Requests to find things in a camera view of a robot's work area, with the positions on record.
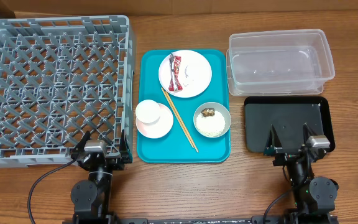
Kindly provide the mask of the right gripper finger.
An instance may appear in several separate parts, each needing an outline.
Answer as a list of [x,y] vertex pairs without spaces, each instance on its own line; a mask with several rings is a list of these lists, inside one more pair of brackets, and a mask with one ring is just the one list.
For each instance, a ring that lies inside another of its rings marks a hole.
[[305,147],[310,147],[311,144],[308,142],[311,136],[315,136],[316,133],[309,127],[308,123],[303,124],[303,144]]
[[270,125],[266,148],[282,148],[282,144],[279,140],[278,134],[273,124]]

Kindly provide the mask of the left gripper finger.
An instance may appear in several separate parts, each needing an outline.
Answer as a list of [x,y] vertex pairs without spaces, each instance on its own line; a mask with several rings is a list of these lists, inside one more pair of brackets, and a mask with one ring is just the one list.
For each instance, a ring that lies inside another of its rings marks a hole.
[[122,156],[128,156],[130,153],[130,149],[126,139],[126,132],[124,129],[121,131],[121,137],[119,140],[119,152]]
[[86,142],[90,140],[90,136],[91,136],[90,131],[85,132],[79,143],[75,146],[75,149],[83,150],[86,145]]

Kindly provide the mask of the pink small bowl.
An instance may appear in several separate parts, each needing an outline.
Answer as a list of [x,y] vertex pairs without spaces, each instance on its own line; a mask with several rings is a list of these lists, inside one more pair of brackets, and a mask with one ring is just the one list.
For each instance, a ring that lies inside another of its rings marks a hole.
[[160,106],[160,117],[156,122],[145,124],[140,122],[137,117],[135,119],[137,130],[141,133],[141,135],[150,139],[164,137],[173,126],[173,114],[171,110],[164,104],[158,104]]

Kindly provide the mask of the white cup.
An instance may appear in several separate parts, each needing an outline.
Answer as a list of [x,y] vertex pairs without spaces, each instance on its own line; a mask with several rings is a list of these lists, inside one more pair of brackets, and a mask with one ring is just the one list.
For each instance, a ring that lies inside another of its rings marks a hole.
[[154,100],[143,100],[137,105],[135,115],[140,122],[151,124],[159,119],[160,106]]

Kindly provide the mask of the white rice pile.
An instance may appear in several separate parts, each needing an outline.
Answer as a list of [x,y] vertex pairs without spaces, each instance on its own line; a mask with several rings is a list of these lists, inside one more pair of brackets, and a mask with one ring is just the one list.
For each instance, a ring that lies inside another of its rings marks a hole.
[[203,117],[200,113],[196,117],[196,128],[204,136],[215,138],[225,130],[226,122],[222,113],[215,110],[214,116]]

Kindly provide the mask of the grey bowl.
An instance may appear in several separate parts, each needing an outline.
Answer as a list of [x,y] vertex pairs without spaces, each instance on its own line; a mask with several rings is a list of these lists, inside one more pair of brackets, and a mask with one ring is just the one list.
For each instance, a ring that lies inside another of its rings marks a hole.
[[231,127],[231,115],[222,104],[207,102],[197,108],[193,123],[201,135],[207,138],[219,138]]

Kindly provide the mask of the brown food scrap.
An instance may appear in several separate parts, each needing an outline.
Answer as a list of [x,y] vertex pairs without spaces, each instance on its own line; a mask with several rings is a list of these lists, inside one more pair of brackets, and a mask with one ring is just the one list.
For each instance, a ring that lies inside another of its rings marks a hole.
[[201,111],[201,114],[203,115],[203,117],[214,116],[215,109],[214,108],[205,108]]

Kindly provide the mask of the red snack wrapper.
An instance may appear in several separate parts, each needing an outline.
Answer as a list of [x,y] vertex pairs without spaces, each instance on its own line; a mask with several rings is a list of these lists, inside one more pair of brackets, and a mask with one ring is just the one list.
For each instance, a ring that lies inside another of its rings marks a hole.
[[178,75],[179,75],[180,65],[181,65],[181,57],[174,56],[173,54],[170,54],[169,63],[170,63],[171,80],[170,80],[170,85],[168,87],[168,90],[169,91],[180,91],[183,89],[181,83],[178,80]]

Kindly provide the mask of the white tissue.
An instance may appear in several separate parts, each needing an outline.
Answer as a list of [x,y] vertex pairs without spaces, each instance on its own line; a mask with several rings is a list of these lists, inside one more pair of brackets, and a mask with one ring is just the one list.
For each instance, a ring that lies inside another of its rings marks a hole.
[[188,87],[194,82],[193,69],[194,69],[194,65],[187,65],[185,68],[185,81],[184,81],[185,87]]

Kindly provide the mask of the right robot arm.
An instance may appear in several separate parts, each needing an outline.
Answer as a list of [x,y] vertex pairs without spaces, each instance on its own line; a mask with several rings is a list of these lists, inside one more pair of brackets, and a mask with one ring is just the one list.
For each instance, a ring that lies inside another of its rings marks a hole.
[[[310,223],[335,224],[338,217],[330,213],[335,210],[335,199],[339,190],[336,181],[327,177],[316,177],[312,163],[322,159],[330,147],[325,135],[316,134],[308,124],[303,125],[303,144],[299,149],[283,149],[274,126],[270,132],[264,151],[273,156],[273,165],[280,166],[290,183],[290,189],[276,198],[264,212],[261,219],[266,223]],[[293,194],[295,208],[288,209],[279,217],[269,217],[271,208],[287,195]]]

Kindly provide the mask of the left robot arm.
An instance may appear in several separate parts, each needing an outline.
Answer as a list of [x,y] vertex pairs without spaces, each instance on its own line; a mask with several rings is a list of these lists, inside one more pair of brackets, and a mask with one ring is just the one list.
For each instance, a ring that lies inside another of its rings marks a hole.
[[71,190],[74,204],[73,223],[113,223],[121,221],[110,211],[112,173],[124,170],[132,162],[126,133],[121,132],[119,150],[109,155],[104,140],[92,140],[87,131],[75,146],[71,158],[88,172],[88,178],[77,182]]

